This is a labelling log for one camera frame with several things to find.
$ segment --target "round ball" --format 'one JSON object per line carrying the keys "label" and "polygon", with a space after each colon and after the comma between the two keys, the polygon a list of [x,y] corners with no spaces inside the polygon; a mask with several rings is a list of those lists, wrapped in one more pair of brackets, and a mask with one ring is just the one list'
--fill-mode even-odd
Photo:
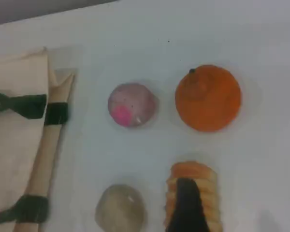
{"label": "round ball", "polygon": [[127,185],[112,185],[96,208],[96,222],[105,232],[139,232],[145,220],[140,193]]}
{"label": "round ball", "polygon": [[108,99],[108,110],[123,127],[138,127],[155,113],[155,96],[143,85],[128,83],[117,86]]}
{"label": "round ball", "polygon": [[180,81],[175,93],[181,119],[198,131],[217,131],[238,114],[241,90],[226,69],[202,65],[192,69]]}

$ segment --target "green strap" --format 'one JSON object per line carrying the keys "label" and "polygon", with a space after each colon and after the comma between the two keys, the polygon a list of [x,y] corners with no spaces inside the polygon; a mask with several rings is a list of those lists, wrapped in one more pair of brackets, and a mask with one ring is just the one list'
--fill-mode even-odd
{"label": "green strap", "polygon": [[27,119],[39,119],[43,117],[46,101],[46,94],[8,97],[0,93],[0,112],[11,109]]}
{"label": "green strap", "polygon": [[49,203],[46,197],[24,195],[10,209],[0,212],[0,224],[16,220],[17,223],[43,223]]}
{"label": "green strap", "polygon": [[46,109],[44,125],[62,125],[68,121],[69,110],[66,102],[49,103]]}

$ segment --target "white surface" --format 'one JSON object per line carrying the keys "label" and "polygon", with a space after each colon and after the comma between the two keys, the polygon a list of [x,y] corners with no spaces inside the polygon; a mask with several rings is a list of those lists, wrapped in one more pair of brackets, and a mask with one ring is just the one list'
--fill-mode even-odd
{"label": "white surface", "polygon": [[[42,45],[56,68],[79,70],[47,232],[100,232],[96,203],[118,181],[142,191],[146,231],[164,231],[164,182],[186,157],[217,170],[224,231],[290,232],[290,0],[122,0],[0,26],[0,54]],[[229,69],[243,91],[239,117],[214,134],[174,109],[177,83],[203,63]],[[131,80],[153,89],[160,111],[128,131],[106,103]]]}

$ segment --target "pink spotted ball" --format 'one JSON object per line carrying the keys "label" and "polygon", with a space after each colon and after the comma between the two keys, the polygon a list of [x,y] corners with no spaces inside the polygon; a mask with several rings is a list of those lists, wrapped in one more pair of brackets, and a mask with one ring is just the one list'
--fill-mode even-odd
{"label": "pink spotted ball", "polygon": [[117,124],[123,127],[138,127],[154,115],[155,96],[138,83],[121,84],[111,93],[108,110]]}

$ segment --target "orange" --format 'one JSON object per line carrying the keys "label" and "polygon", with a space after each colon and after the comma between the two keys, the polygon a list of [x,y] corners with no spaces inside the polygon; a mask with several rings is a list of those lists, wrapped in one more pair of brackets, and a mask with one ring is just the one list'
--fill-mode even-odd
{"label": "orange", "polygon": [[180,81],[176,109],[190,127],[214,132],[230,124],[241,106],[241,90],[233,75],[215,65],[202,65]]}

